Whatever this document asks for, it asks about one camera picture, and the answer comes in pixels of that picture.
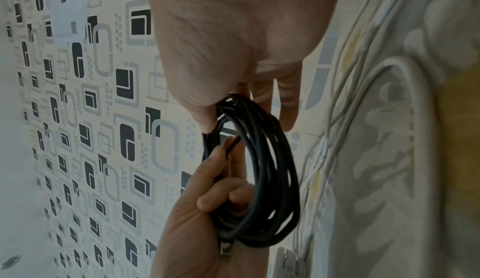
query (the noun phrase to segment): black cable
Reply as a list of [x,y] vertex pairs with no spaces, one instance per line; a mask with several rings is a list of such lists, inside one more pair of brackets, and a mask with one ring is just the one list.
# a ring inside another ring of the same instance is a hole
[[250,247],[275,245],[295,229],[300,219],[299,183],[290,145],[278,119],[249,98],[231,94],[216,107],[218,124],[212,133],[203,134],[203,159],[220,145],[220,131],[232,121],[239,136],[227,152],[242,140],[250,153],[255,177],[254,201],[244,215],[236,214],[229,203],[211,214],[218,236],[222,241],[237,239]]

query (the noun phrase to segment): patterned wallpaper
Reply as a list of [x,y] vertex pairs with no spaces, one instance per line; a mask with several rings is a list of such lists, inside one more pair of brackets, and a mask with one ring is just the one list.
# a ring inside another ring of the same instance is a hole
[[[148,0],[83,1],[86,38],[70,43],[55,39],[50,0],[2,0],[52,259],[59,277],[144,278],[202,137],[166,88]],[[318,111],[338,36],[328,40],[304,65],[299,120]],[[315,141],[301,130],[287,135],[297,167]]]

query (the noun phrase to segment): hand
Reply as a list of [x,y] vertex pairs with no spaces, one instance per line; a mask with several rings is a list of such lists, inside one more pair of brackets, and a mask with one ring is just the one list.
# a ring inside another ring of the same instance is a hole
[[150,0],[171,94],[204,133],[228,93],[253,97],[267,112],[274,79],[280,124],[297,119],[302,60],[322,39],[337,0]]
[[[229,146],[233,138],[227,138]],[[214,180],[220,174],[224,179]],[[269,249],[234,241],[230,256],[220,256],[217,231],[209,212],[227,201],[246,210],[255,194],[247,182],[245,146],[237,144],[226,162],[217,146],[190,178],[171,210],[153,259],[150,278],[266,277]]]

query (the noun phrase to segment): tiled wall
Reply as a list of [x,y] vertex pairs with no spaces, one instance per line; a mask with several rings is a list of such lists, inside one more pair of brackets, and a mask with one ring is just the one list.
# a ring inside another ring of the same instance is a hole
[[[144,278],[202,137],[166,88],[147,0],[83,1],[86,39],[67,43],[56,40],[49,0],[2,0],[11,76],[22,86],[59,277]],[[300,121],[321,111],[337,42],[304,66]],[[298,167],[315,141],[302,125],[287,134]]]

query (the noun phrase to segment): white plug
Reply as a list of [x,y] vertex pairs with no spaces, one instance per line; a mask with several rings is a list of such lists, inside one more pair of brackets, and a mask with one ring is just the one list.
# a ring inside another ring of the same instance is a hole
[[276,251],[272,278],[307,278],[305,261],[293,251],[279,247]]

